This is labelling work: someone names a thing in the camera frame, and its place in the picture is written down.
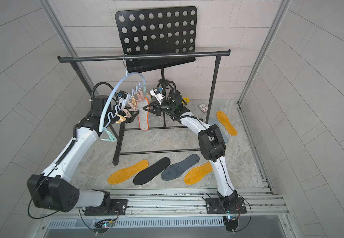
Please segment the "grey orange-edged insole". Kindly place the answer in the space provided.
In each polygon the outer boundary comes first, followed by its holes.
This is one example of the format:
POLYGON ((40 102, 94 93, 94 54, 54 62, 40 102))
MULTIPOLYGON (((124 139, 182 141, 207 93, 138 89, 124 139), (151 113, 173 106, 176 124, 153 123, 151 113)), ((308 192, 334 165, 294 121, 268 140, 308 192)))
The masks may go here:
POLYGON ((149 112, 143 109, 143 107, 147 105, 149 105, 149 101, 147 98, 145 98, 141 102, 140 101, 137 102, 137 109, 139 111, 139 114, 138 114, 139 128, 142 131, 147 131, 149 129, 149 123, 148 123, 149 112))

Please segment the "light blue clip hanger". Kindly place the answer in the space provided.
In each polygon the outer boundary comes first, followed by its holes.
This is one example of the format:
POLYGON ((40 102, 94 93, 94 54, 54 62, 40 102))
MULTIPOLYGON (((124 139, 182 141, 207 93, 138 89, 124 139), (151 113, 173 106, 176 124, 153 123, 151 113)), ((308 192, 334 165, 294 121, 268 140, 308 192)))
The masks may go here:
MULTIPOLYGON (((102 113, 101 113, 101 116, 100 116, 100 120, 99 120, 99 128, 98 128, 98 131, 99 132, 103 132, 103 129, 104 129, 104 127, 106 127, 106 126, 109 126, 109 123, 107 123, 106 125, 104 125, 104 120, 105 120, 105 117, 107 116, 107 110, 109 109, 109 105, 110 105, 110 103, 111 103, 111 100, 112 100, 112 98, 115 96, 115 93, 116 93, 116 91, 117 91, 117 89, 119 88, 119 86, 127 79, 127 78, 129 78, 129 77, 131 77, 131 76, 134 76, 134 75, 139 75, 142 79, 143 79, 143 87, 144 87, 144 90, 143 89, 137 89, 137 90, 140 90, 140 91, 144 91, 145 92, 145 90, 146 90, 146 80, 145 80, 145 77, 141 74, 141 73, 138 73, 138 72, 131 72, 131 73, 129 73, 128 72, 128 68, 127 68, 127 63, 125 63, 125 60, 126 60, 126 56, 128 56, 127 54, 125 54, 124 56, 123 56, 123 59, 122 59, 122 61, 123 61, 123 65, 124 65, 124 67, 125 67, 125 76, 116 84, 116 86, 112 89, 112 92, 110 93, 110 95, 109 95, 109 97, 108 97, 108 99, 107 99, 107 101, 106 101, 106 103, 105 103, 105 105, 104 105, 104 107, 103 107, 103 110, 102 110, 102 113)), ((120 99, 120 100, 130 100, 131 99, 131 97, 133 96, 135 94, 135 91, 134 91, 134 89, 131 91, 131 94, 130 93, 127 93, 127 94, 124 94, 124 93, 122 93, 122 94, 118 94, 118 99, 120 99)))

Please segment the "yellow insole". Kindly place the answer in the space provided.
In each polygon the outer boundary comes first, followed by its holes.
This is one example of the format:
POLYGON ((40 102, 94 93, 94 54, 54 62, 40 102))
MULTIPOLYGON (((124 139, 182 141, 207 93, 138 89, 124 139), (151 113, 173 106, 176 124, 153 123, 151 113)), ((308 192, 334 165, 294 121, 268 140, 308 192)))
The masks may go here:
POLYGON ((140 171, 148 168, 149 162, 147 160, 142 160, 135 165, 132 165, 130 167, 120 169, 113 174, 111 174, 108 179, 108 184, 120 184, 124 183, 128 179, 130 179, 135 174, 139 173, 140 171))

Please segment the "white black insole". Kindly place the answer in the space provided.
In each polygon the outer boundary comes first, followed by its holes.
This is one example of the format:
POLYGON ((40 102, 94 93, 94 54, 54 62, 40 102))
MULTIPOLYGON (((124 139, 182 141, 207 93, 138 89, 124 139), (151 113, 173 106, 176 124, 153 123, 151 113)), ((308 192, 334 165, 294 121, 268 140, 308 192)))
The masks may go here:
POLYGON ((140 171, 133 179, 133 183, 135 185, 144 185, 150 182, 158 174, 163 172, 170 164, 171 164, 171 161, 168 157, 164 157, 158 160, 150 167, 140 171))

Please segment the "beige yellow-edged insole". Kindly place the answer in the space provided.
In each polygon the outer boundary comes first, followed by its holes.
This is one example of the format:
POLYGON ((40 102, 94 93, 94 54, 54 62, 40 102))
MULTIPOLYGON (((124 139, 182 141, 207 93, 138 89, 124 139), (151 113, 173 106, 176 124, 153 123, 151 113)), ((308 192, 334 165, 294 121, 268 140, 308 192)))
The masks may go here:
POLYGON ((229 135, 231 135, 231 136, 237 136, 238 135, 237 130, 231 124, 228 116, 224 112, 217 111, 216 116, 217 116, 218 121, 225 127, 225 129, 227 130, 229 135))

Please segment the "grey dark-edged insole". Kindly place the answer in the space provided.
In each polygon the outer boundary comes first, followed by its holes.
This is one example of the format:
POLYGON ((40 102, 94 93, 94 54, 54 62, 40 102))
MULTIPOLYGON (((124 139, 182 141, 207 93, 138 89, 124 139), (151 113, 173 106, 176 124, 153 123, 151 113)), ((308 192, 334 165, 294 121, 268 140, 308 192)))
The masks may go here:
POLYGON ((184 174, 190 167, 196 165, 200 161, 200 157, 197 154, 188 156, 181 162, 168 166, 161 174, 163 181, 174 180, 184 174))

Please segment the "grey yellow-edged insole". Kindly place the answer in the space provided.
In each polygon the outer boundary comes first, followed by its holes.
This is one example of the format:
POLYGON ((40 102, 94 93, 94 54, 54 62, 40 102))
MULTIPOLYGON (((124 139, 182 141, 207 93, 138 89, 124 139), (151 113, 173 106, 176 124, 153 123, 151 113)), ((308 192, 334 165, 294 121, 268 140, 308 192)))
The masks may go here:
POLYGON ((184 177, 184 183, 186 185, 193 185, 200 182, 207 174, 213 171, 210 162, 207 162, 201 166, 192 168, 184 177))

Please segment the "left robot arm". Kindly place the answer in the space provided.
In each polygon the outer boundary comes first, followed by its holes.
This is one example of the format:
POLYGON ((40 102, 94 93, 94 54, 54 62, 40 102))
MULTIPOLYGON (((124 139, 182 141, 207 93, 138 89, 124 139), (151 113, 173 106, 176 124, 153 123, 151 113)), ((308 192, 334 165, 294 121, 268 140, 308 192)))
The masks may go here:
POLYGON ((56 212, 84 208, 85 214, 105 215, 116 212, 109 191, 80 190, 70 180, 80 161, 102 132, 119 119, 110 106, 120 83, 112 88, 105 106, 91 104, 87 116, 73 126, 73 136, 59 156, 39 175, 27 181, 31 195, 30 205, 56 212))

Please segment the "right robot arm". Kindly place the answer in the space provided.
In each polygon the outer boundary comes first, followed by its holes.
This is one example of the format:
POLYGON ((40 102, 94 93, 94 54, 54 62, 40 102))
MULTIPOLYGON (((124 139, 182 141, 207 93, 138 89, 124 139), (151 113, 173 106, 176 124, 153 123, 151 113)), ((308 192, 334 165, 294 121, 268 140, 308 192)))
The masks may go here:
POLYGON ((150 90, 155 101, 143 107, 146 111, 160 116, 167 114, 173 121, 188 127, 198 136, 200 151, 211 164, 219 196, 219 206, 224 212, 230 212, 239 202, 226 167, 226 144, 217 125, 209 125, 194 116, 185 106, 181 93, 173 81, 160 79, 156 88, 150 90))

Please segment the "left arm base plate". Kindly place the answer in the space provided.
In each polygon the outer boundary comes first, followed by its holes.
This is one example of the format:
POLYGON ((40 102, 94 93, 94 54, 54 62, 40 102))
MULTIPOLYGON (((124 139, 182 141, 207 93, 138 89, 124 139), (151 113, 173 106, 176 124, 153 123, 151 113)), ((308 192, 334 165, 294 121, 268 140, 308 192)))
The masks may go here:
POLYGON ((99 207, 85 207, 83 213, 86 216, 121 216, 125 215, 128 199, 114 199, 104 201, 99 207))

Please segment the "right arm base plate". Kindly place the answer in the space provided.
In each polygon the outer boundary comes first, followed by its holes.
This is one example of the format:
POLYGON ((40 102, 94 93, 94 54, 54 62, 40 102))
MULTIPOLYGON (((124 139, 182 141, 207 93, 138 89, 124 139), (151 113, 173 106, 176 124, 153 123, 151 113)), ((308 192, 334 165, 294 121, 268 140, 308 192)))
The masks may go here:
POLYGON ((225 201, 219 198, 205 198, 208 214, 245 214, 247 207, 244 199, 237 198, 235 201, 225 201))

